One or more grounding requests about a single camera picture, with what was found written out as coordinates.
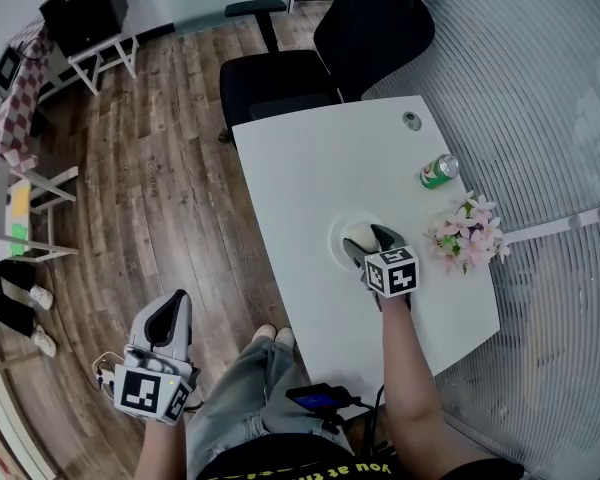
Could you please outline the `black device with blue screen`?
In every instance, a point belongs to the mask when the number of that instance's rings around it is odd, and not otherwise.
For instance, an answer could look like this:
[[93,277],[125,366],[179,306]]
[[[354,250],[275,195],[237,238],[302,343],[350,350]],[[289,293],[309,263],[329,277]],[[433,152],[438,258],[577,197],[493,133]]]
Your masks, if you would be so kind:
[[286,397],[311,412],[337,411],[351,405],[351,395],[342,386],[326,383],[288,389]]

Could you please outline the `yellow paper sheet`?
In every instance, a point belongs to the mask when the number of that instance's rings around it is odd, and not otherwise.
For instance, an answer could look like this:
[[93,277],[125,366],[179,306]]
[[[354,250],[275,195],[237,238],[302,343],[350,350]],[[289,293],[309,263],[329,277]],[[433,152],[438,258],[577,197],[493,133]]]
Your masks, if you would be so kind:
[[14,219],[27,217],[30,207],[31,184],[24,179],[10,187],[11,216]]

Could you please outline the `white power strip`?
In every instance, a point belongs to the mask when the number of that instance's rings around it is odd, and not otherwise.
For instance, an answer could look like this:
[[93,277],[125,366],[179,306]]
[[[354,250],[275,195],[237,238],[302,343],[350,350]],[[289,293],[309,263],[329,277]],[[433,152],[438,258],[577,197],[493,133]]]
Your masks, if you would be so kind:
[[113,390],[115,380],[113,366],[107,361],[99,361],[93,366],[93,371],[100,389]]

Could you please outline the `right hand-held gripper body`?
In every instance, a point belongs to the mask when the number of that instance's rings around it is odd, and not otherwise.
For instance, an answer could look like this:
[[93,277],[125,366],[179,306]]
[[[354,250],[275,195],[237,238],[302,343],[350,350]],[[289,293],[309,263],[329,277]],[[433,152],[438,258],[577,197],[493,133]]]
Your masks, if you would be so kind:
[[366,285],[386,299],[406,297],[420,287],[419,259],[411,246],[367,255]]

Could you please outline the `white stool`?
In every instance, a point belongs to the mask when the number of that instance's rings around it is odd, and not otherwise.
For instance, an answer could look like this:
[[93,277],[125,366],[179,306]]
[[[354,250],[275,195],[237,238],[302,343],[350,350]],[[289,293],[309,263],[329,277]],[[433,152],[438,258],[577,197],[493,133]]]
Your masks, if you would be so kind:
[[[89,49],[70,56],[67,61],[91,93],[97,96],[99,94],[97,88],[99,76],[118,65],[123,65],[133,80],[137,78],[136,54],[138,48],[139,42],[135,35],[126,37],[124,34],[117,34],[97,43]],[[106,61],[103,53],[110,49],[114,49],[118,57],[114,60]],[[92,73],[88,74],[87,70],[81,67],[81,64],[90,59],[94,59],[94,65]]]

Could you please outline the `small cream round object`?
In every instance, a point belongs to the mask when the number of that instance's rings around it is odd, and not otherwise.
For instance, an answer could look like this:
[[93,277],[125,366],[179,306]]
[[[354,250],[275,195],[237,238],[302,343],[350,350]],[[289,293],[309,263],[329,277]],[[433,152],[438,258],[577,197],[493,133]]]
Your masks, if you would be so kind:
[[377,252],[380,248],[371,224],[366,221],[349,226],[346,229],[345,238],[354,242],[367,253]]

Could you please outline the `checkered tablecloth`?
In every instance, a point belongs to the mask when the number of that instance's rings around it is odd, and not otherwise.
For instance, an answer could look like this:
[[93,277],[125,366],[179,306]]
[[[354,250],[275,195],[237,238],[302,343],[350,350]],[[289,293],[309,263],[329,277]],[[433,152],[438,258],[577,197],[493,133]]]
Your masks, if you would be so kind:
[[31,125],[54,44],[39,16],[21,29],[9,45],[22,52],[24,59],[11,89],[0,104],[0,156],[14,170],[25,172],[38,164]]

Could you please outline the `person's black t-shirt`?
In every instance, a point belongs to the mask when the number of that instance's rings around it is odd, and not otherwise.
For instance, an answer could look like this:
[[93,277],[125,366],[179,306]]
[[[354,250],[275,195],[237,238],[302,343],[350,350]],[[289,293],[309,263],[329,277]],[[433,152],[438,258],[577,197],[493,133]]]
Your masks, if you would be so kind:
[[407,466],[380,455],[356,456],[317,435],[272,434],[220,453],[196,480],[521,480],[523,467],[505,459],[469,461],[447,438],[408,435],[396,452]]

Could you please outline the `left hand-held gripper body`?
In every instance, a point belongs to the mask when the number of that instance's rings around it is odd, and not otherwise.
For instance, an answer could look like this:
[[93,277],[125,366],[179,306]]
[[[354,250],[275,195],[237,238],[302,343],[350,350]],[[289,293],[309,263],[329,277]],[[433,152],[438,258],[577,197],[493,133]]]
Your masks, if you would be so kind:
[[114,369],[114,406],[136,418],[176,424],[199,373],[188,361],[128,346]]

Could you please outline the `pink flower bouquet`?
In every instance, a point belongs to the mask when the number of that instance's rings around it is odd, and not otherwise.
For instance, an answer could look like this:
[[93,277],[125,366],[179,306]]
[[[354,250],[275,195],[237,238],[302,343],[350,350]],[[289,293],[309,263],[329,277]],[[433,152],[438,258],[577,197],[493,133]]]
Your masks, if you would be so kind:
[[424,234],[428,256],[447,273],[468,274],[494,258],[503,262],[511,251],[495,209],[494,201],[474,191],[453,200],[452,208],[435,217]]

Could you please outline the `white plate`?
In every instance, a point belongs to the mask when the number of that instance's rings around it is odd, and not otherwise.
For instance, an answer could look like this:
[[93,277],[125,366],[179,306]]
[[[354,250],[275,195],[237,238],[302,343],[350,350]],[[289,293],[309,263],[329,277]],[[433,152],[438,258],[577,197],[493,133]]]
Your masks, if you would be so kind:
[[343,249],[343,239],[349,226],[363,221],[369,222],[371,225],[381,224],[381,221],[374,214],[361,210],[342,212],[331,224],[328,237],[329,249],[334,261],[343,270],[350,272],[358,270]]

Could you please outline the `green drink can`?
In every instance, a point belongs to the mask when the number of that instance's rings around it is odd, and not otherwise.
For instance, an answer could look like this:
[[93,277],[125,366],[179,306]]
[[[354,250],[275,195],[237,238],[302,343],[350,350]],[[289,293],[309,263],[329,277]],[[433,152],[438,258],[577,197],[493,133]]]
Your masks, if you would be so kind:
[[442,154],[421,169],[419,180],[425,188],[432,190],[453,180],[458,175],[458,159],[450,154]]

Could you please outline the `green paper sheet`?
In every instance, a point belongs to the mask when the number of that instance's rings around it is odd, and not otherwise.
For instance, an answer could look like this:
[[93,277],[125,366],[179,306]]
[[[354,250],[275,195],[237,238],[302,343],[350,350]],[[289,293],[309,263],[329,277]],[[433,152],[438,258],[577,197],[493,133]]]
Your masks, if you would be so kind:
[[[23,241],[28,240],[28,226],[27,225],[13,223],[11,232],[12,232],[13,238],[17,238],[17,239],[23,240]],[[21,244],[21,243],[11,243],[10,250],[11,250],[11,254],[13,256],[22,256],[27,251],[27,248],[24,244]]]

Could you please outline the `black office chair with headrest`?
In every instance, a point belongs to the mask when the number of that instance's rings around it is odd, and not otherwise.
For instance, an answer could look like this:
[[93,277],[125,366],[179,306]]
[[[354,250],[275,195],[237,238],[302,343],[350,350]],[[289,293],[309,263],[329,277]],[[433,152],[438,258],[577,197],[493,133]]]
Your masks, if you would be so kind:
[[422,0],[333,0],[311,49],[282,51],[272,14],[280,0],[250,0],[226,7],[228,18],[255,17],[266,52],[226,61],[219,75],[225,128],[273,116],[356,102],[376,83],[420,56],[435,24]]

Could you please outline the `white table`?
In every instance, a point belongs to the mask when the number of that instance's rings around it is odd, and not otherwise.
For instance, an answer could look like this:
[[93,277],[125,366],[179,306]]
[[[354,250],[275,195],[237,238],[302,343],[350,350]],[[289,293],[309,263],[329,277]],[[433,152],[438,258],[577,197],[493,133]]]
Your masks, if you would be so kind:
[[[422,127],[410,130],[405,112]],[[330,252],[342,212],[374,214],[419,259],[412,315],[428,365],[440,373],[498,332],[490,273],[447,273],[427,254],[429,223],[465,191],[461,179],[427,189],[419,171],[446,142],[419,96],[284,114],[233,130],[281,297],[310,379],[373,402],[383,382],[382,319],[361,272]]]

